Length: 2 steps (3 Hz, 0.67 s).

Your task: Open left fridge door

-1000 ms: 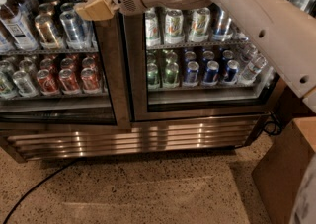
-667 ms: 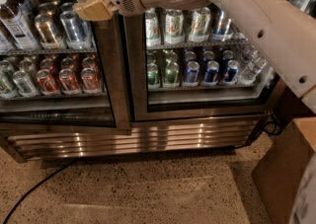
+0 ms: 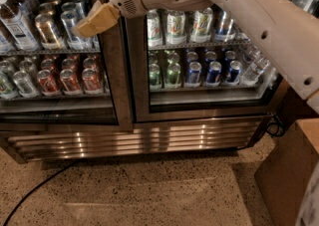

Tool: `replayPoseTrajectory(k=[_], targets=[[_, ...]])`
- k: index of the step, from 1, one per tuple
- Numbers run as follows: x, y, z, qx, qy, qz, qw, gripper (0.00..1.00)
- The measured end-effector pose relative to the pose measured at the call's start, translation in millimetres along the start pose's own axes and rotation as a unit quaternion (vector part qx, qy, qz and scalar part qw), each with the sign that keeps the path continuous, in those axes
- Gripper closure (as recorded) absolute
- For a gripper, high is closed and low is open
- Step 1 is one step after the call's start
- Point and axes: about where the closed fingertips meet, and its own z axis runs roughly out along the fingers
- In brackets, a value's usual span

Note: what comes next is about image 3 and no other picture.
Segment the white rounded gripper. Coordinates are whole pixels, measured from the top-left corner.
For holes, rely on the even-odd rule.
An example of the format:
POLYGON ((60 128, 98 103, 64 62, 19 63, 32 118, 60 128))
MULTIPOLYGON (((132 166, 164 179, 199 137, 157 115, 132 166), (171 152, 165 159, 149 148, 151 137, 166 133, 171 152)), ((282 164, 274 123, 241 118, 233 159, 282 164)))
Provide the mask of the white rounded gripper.
POLYGON ((144 16, 147 12, 142 0, 109 0, 111 3, 96 1, 87 17, 73 28, 73 33, 81 38, 101 34, 118 24, 120 13, 126 18, 144 16))

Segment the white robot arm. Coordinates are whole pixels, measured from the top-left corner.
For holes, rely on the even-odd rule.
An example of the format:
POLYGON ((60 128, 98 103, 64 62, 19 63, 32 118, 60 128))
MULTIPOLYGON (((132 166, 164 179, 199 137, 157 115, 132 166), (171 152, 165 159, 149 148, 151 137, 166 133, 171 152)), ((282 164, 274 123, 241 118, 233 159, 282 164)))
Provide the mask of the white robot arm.
POLYGON ((289 0, 108 0, 96 2, 72 31, 88 38, 105 32, 123 16, 152 9, 203 10, 216 4, 261 50, 294 91, 319 112, 319 19, 289 0))

